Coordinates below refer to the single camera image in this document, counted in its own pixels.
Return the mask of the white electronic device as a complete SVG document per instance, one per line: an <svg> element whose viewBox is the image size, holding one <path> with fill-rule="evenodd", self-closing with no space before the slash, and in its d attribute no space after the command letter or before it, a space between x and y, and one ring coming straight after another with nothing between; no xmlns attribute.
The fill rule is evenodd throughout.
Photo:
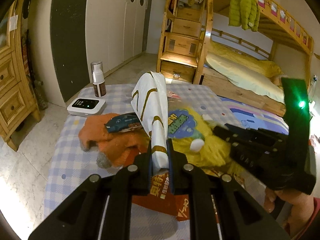
<svg viewBox="0 0 320 240"><path fill-rule="evenodd" d="M99 98L76 98L67 107L71 115L88 117L99 115L106 107L106 101Z"/></svg>

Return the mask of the yellow fluffy duster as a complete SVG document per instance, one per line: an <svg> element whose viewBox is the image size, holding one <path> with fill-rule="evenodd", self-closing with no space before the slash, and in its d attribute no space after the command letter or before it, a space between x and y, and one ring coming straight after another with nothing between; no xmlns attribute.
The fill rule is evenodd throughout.
<svg viewBox="0 0 320 240"><path fill-rule="evenodd" d="M216 177L243 174L244 168L230 157L231 144L214 134L214 120L204 120L193 108L185 107L169 112L168 125L174 150L185 154L189 163Z"/></svg>

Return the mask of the checkered table cloth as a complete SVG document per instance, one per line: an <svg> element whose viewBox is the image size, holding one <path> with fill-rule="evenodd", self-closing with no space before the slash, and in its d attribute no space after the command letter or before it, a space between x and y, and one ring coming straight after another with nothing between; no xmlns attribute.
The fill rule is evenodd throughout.
<svg viewBox="0 0 320 240"><path fill-rule="evenodd" d="M168 84L167 90L177 94L183 103L193 107L200 115L210 115L222 124L244 126L231 112L236 102L215 95L206 86ZM90 175L107 177L116 173L114 168L106 170L98 167L99 152L96 148L87 152L81 149L78 133L85 121L84 117L69 115L57 140L44 194L44 217L48 217ZM138 205L132 206L131 215L131 239L190 238L188 221L178 222L173 216Z"/></svg>

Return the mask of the white wardrobe with holes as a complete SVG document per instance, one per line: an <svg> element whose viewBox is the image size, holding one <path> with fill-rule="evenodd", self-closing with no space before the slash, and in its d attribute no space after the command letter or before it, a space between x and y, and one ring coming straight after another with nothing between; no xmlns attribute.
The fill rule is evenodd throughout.
<svg viewBox="0 0 320 240"><path fill-rule="evenodd" d="M148 0L52 0L50 41L64 101L93 81L90 64L103 73L143 51Z"/></svg>

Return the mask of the wooden drawer staircase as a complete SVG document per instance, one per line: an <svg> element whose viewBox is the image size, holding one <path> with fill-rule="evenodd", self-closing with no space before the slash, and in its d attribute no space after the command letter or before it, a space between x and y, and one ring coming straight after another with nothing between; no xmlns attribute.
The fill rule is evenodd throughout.
<svg viewBox="0 0 320 240"><path fill-rule="evenodd" d="M156 71L167 79L200 84L213 27L213 0L180 8L166 0Z"/></svg>

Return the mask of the wooden bunk bed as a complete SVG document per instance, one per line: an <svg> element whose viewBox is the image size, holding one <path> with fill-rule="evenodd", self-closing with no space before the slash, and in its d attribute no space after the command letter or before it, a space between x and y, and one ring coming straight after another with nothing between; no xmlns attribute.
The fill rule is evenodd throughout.
<svg viewBox="0 0 320 240"><path fill-rule="evenodd" d="M230 1L231 0L213 0L213 12L227 16ZM307 86L310 86L311 55L314 45L313 38L287 10L281 6L277 6L276 10L272 10L273 5L278 5L274 0L256 1L258 1L257 7L260 10L258 31L272 40L273 43L270 51L266 51L255 43L223 30L212 29L212 35L240 45L240 48L234 48L226 44L223 45L223 47L227 49L227 51L233 51L239 54L241 59L258 59L259 56L262 56L265 62L273 61L279 44L304 53L306 55L305 80ZM258 95L252 89L244 89L238 85L234 85L226 76L212 68L203 68L200 83L208 86L219 96L245 103L278 116L285 114L285 105L283 103L266 95Z"/></svg>

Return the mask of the paper tag on cabinet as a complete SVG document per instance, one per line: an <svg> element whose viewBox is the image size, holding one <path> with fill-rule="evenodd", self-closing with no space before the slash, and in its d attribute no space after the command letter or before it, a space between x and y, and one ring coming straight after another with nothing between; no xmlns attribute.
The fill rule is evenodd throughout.
<svg viewBox="0 0 320 240"><path fill-rule="evenodd" d="M9 19L9 31L16 30L18 26L18 15L11 16Z"/></svg>

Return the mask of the clear plastic wrapper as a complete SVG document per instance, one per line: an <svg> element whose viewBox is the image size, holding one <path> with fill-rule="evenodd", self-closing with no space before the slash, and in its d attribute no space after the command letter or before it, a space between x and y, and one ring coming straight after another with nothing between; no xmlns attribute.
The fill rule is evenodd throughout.
<svg viewBox="0 0 320 240"><path fill-rule="evenodd" d="M185 109L191 106L191 104L187 100L182 99L179 95L170 90L167 90L167 99L169 111L173 111L176 109Z"/></svg>

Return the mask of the rainbow oval rug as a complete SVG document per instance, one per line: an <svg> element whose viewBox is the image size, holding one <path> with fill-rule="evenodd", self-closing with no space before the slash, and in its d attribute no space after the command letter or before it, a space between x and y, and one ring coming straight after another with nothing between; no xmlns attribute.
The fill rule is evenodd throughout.
<svg viewBox="0 0 320 240"><path fill-rule="evenodd" d="M286 135L289 134L289 127L281 117L229 98L221 96L219 98L231 110L244 128L263 128Z"/></svg>

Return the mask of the pine wooden cabinet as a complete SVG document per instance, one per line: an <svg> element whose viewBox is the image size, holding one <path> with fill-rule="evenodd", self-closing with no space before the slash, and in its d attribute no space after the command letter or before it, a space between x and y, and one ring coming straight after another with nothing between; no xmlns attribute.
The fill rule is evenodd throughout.
<svg viewBox="0 0 320 240"><path fill-rule="evenodd" d="M14 151L18 146L12 134L32 115L40 121L36 97L27 77L27 51L22 44L22 9L24 0L15 0L1 20L1 138ZM9 19L18 15L16 30L9 31Z"/></svg>

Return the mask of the orange plush cloth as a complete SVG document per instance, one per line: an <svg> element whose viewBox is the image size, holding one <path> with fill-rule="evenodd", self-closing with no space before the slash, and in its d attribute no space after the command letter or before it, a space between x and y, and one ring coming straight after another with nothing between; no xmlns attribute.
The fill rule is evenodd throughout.
<svg viewBox="0 0 320 240"><path fill-rule="evenodd" d="M84 151L96 145L114 167L128 163L130 152L145 153L148 149L149 137L144 130L109 133L105 124L117 113L89 116L78 137Z"/></svg>

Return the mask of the red robot picture cardboard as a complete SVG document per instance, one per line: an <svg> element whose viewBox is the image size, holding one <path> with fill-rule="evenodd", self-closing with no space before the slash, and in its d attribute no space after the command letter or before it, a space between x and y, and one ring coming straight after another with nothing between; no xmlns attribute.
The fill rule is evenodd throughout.
<svg viewBox="0 0 320 240"><path fill-rule="evenodd" d="M186 156L189 163L201 167L208 175L221 177L223 174L228 174L236 179L241 186L245 185L244 169L234 161L228 160L225 166L215 167L209 164L206 165L199 158L199 152L190 152ZM171 193L169 174L167 172L154 176L151 180L150 193L147 196L133 196L132 202L149 210L174 216L179 222L188 220L190 217L188 195L173 195Z"/></svg>

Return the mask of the white brown pump bottle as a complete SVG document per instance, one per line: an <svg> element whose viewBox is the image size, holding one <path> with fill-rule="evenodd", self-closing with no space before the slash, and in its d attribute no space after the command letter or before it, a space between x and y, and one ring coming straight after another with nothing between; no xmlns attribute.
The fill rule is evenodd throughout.
<svg viewBox="0 0 320 240"><path fill-rule="evenodd" d="M94 61L91 63L92 83L96 97L103 97L106 95L105 78L102 68L102 61Z"/></svg>

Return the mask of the white gold striped bag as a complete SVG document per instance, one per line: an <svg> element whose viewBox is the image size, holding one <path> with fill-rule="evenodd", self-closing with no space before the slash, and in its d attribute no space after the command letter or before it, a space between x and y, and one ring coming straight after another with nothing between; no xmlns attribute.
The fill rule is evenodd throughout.
<svg viewBox="0 0 320 240"><path fill-rule="evenodd" d="M153 175L164 174L169 169L168 97L165 77L154 72L143 74L132 91L131 105L151 139Z"/></svg>

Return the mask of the yellow bed duvet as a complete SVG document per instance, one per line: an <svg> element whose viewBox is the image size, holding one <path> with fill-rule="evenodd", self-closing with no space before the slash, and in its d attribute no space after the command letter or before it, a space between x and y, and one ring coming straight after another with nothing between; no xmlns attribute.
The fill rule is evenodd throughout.
<svg viewBox="0 0 320 240"><path fill-rule="evenodd" d="M273 61L239 54L211 40L206 64L227 77L237 87L250 90L260 96L267 96L277 102L284 102L281 85L272 81L274 77L282 76L283 71Z"/></svg>

